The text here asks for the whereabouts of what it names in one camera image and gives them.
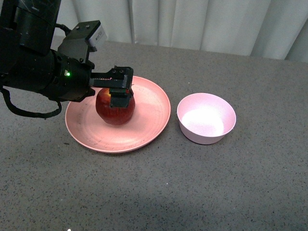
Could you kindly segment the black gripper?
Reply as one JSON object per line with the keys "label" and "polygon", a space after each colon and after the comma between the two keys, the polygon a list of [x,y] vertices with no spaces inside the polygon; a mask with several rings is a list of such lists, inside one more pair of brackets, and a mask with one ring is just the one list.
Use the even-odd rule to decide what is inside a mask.
{"label": "black gripper", "polygon": [[94,64],[90,61],[81,63],[57,51],[53,55],[54,78],[48,85],[50,100],[81,102],[86,97],[95,95],[95,90],[91,87],[109,88],[110,106],[128,107],[133,96],[131,67],[115,66],[106,73],[91,73]]}

